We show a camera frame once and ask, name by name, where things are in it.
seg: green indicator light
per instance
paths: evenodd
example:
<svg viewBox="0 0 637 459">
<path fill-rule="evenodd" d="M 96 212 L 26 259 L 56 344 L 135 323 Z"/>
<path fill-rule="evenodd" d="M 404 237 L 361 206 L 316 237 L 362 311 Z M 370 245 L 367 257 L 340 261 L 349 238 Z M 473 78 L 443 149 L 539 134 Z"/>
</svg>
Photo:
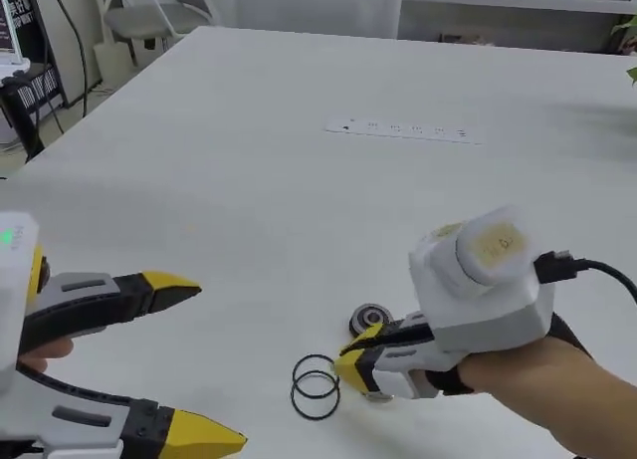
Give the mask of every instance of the green indicator light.
<svg viewBox="0 0 637 459">
<path fill-rule="evenodd" d="M 13 241 L 13 231 L 5 230 L 4 232 L 0 233 L 0 243 L 4 243 L 5 245 L 11 245 L 12 241 Z"/>
</svg>

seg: yellow sticker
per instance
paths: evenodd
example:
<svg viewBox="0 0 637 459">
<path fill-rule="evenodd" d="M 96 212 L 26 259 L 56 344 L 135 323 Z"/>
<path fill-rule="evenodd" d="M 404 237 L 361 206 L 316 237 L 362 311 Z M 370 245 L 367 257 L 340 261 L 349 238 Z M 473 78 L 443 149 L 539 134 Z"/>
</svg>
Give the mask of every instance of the yellow sticker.
<svg viewBox="0 0 637 459">
<path fill-rule="evenodd" d="M 527 238 L 511 223 L 497 223 L 476 238 L 471 251 L 485 268 L 494 268 L 527 247 Z"/>
<path fill-rule="evenodd" d="M 454 233 L 460 227 L 462 227 L 462 223 L 451 223 L 449 225 L 445 225 L 444 227 L 439 228 L 438 230 L 436 230 L 434 232 L 434 236 L 437 237 L 437 238 L 446 237 L 446 236 L 451 235 L 452 233 Z"/>
</svg>

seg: black wrist strap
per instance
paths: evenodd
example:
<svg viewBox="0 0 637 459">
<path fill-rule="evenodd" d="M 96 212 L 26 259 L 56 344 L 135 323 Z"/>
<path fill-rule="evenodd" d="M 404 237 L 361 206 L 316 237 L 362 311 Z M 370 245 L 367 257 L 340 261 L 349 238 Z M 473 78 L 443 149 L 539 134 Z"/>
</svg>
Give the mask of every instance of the black wrist strap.
<svg viewBox="0 0 637 459">
<path fill-rule="evenodd" d="M 568 327 L 566 322 L 558 315 L 553 313 L 550 321 L 550 329 L 548 337 L 557 338 L 563 342 L 572 344 L 576 348 L 582 350 L 590 356 L 583 344 L 579 341 L 575 333 Z M 439 389 L 446 396 L 456 396 L 459 394 L 471 394 L 474 390 L 468 387 L 460 379 L 458 367 L 454 367 L 448 371 L 426 371 L 427 379 L 436 389 Z"/>
</svg>

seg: green leaf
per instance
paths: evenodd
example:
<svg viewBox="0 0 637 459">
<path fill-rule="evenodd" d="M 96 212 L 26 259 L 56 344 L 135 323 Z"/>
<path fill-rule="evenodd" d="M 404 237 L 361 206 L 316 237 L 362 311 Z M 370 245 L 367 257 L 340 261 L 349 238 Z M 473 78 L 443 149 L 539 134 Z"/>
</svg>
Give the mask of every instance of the green leaf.
<svg viewBox="0 0 637 459">
<path fill-rule="evenodd" d="M 631 19 L 630 21 L 628 21 L 627 23 L 624 24 L 620 24 L 618 26 L 615 26 L 613 28 L 613 30 L 610 32 L 611 34 L 615 34 L 617 31 L 621 30 L 621 29 L 627 29 L 627 28 L 632 28 L 634 26 L 637 26 L 637 16 L 633 16 L 633 19 Z"/>
<path fill-rule="evenodd" d="M 637 68 L 629 69 L 626 72 L 628 73 L 628 76 L 630 76 L 630 79 L 633 80 L 633 86 L 634 86 L 635 83 L 637 83 Z"/>
</svg>

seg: floor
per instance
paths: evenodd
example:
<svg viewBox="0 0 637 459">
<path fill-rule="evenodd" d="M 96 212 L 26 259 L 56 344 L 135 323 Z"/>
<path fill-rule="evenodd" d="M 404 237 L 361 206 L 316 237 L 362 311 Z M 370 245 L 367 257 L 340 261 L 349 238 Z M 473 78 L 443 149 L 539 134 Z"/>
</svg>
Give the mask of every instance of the floor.
<svg viewBox="0 0 637 459">
<path fill-rule="evenodd" d="M 89 94 L 88 112 L 99 106 L 108 98 L 108 95 L 95 90 Z M 79 102 L 70 109 L 59 108 L 58 118 L 63 130 L 68 130 L 82 119 L 82 103 Z M 62 133 L 52 115 L 47 115 L 40 125 L 40 138 L 45 146 L 55 142 Z M 0 177 L 8 177 L 24 165 L 26 155 L 21 146 L 9 151 L 0 153 Z"/>
</svg>

